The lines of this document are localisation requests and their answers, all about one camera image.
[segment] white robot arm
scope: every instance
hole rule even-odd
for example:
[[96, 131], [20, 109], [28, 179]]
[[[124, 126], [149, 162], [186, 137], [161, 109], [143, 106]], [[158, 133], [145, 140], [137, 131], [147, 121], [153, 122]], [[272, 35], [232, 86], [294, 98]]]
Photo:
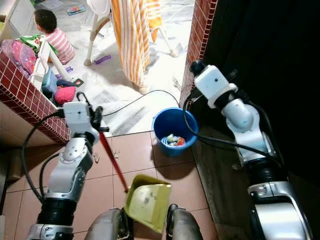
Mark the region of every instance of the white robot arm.
[[[191, 71], [195, 75], [196, 88], [208, 99], [208, 106], [217, 108], [225, 116], [236, 143], [276, 157], [268, 135], [260, 130], [259, 112], [244, 104], [237, 95], [238, 87], [229, 83], [216, 66], [204, 66], [196, 61]], [[243, 148], [237, 148], [237, 151], [251, 184], [247, 191], [254, 203], [251, 211], [254, 239], [313, 239], [285, 171], [274, 160], [259, 153]]]

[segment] blue bucket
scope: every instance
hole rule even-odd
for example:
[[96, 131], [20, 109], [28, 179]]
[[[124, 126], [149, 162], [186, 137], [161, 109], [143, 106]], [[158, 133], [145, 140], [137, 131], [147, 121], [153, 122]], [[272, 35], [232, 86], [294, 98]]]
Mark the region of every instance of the blue bucket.
[[[199, 128], [197, 121], [188, 111], [186, 111], [186, 119], [192, 130], [198, 133]], [[159, 112], [153, 118], [152, 129], [156, 136], [157, 145], [168, 157], [179, 156], [197, 140], [197, 137], [193, 135], [186, 126], [183, 110], [178, 107], [170, 107]], [[185, 145], [168, 146], [164, 144], [162, 139], [170, 134], [183, 137], [185, 139]]]

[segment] tiled floor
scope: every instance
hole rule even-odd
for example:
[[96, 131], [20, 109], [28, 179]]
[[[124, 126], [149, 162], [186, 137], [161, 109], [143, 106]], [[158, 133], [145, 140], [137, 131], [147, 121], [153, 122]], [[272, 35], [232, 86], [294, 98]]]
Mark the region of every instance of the tiled floor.
[[[108, 138], [108, 141], [128, 185], [136, 174], [146, 174], [170, 182], [170, 203], [183, 206], [193, 214], [204, 240], [217, 239], [190, 149], [182, 156], [166, 157], [155, 145], [153, 132], [117, 136]], [[93, 147], [93, 151], [97, 153], [99, 160], [86, 176], [81, 199], [74, 214], [75, 240], [85, 238], [86, 231], [99, 214], [113, 207], [121, 208], [125, 203], [123, 186], [100, 142]], [[45, 186], [56, 162], [53, 160], [47, 165], [44, 173]], [[40, 167], [39, 164], [30, 171], [36, 187], [39, 187]], [[25, 177], [11, 185], [7, 189], [3, 208], [3, 214], [6, 216], [5, 239], [24, 240], [30, 226], [36, 222], [40, 209], [41, 205], [30, 190]], [[134, 235], [136, 240], [165, 239], [164, 235], [161, 236], [138, 222], [134, 223]]]

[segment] pink striped shirt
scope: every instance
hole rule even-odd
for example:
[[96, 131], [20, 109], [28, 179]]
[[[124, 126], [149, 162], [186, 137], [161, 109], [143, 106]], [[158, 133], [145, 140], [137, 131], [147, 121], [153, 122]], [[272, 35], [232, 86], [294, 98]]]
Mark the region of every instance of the pink striped shirt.
[[74, 47], [71, 46], [66, 34], [59, 28], [56, 28], [52, 33], [46, 34], [45, 38], [57, 50], [57, 56], [62, 64], [66, 64], [74, 58]]

